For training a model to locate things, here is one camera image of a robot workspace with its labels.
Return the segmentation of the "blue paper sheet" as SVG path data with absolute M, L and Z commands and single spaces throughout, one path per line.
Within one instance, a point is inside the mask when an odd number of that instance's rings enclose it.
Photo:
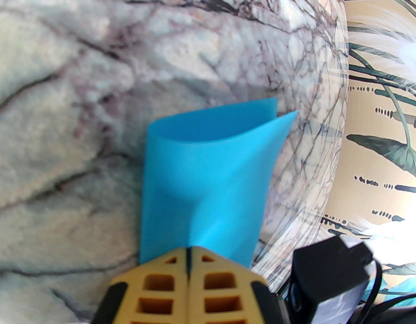
M 274 167 L 297 111 L 267 98 L 148 125 L 139 262 L 204 247 L 250 267 Z

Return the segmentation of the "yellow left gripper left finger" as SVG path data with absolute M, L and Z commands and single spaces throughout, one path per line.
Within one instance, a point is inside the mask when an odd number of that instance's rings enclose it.
M 187 324 L 187 264 L 179 247 L 114 277 L 93 324 Z

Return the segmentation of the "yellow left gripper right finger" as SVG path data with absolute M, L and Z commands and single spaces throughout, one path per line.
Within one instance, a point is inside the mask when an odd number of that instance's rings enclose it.
M 190 324 L 285 324 L 260 275 L 203 247 L 190 255 Z

